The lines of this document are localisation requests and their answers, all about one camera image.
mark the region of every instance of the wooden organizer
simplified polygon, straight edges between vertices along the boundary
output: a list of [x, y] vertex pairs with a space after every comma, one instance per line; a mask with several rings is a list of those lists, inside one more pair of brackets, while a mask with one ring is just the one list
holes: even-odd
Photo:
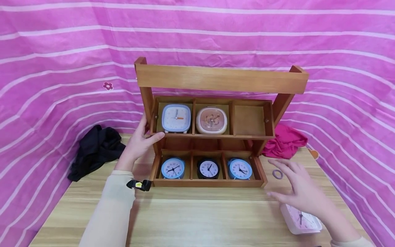
[[[184, 133], [166, 133], [154, 144], [155, 158], [150, 180], [158, 187], [264, 187], [267, 184], [259, 155], [269, 139], [275, 137], [280, 121], [295, 94], [305, 91], [308, 74], [298, 66], [289, 72], [234, 70], [221, 68], [147, 65], [145, 57], [135, 61], [150, 135], [163, 131], [162, 111], [168, 104], [185, 104], [191, 109], [191, 128]], [[201, 98], [153, 96], [152, 87], [228, 90], [278, 93], [276, 99], [245, 100], [236, 98]], [[207, 106], [226, 112], [228, 127], [224, 134], [199, 134], [196, 114]], [[162, 163], [170, 157], [185, 161], [183, 179], [164, 179]], [[202, 157], [215, 159], [220, 165], [218, 179], [198, 179], [197, 162]], [[226, 163], [238, 157], [247, 161], [253, 174], [249, 180], [230, 179]]]

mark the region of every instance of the black cloth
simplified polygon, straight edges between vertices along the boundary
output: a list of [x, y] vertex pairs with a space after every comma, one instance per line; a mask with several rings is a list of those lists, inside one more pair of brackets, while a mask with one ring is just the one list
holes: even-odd
[[118, 159], [125, 145], [113, 128], [95, 125], [80, 141], [77, 158], [71, 165], [68, 179], [78, 181], [99, 169], [104, 163]]

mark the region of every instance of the flower print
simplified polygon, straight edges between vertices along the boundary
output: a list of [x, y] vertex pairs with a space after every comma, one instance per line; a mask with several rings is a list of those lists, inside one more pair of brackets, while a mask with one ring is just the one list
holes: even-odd
[[109, 82], [105, 82], [104, 85], [103, 85], [103, 87], [104, 87], [105, 89], [107, 89], [107, 90], [113, 90], [113, 89], [114, 89], [114, 88], [113, 88], [113, 84], [112, 84], [112, 83], [109, 83]]

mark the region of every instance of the right hand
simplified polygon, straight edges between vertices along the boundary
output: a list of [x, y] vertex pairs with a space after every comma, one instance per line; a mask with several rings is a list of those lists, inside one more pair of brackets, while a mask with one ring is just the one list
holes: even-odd
[[280, 169], [292, 185], [290, 194], [268, 192], [269, 196], [318, 218], [324, 217], [325, 213], [334, 207], [333, 202], [314, 183], [303, 165], [284, 159], [268, 161]]

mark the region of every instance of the black clip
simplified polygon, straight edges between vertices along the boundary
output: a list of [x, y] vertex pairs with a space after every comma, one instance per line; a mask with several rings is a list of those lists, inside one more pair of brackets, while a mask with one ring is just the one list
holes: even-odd
[[149, 189], [151, 188], [151, 184], [152, 182], [150, 180], [144, 180], [143, 182], [137, 181], [137, 180], [130, 180], [126, 186], [133, 189], [139, 189], [141, 191], [149, 191]]

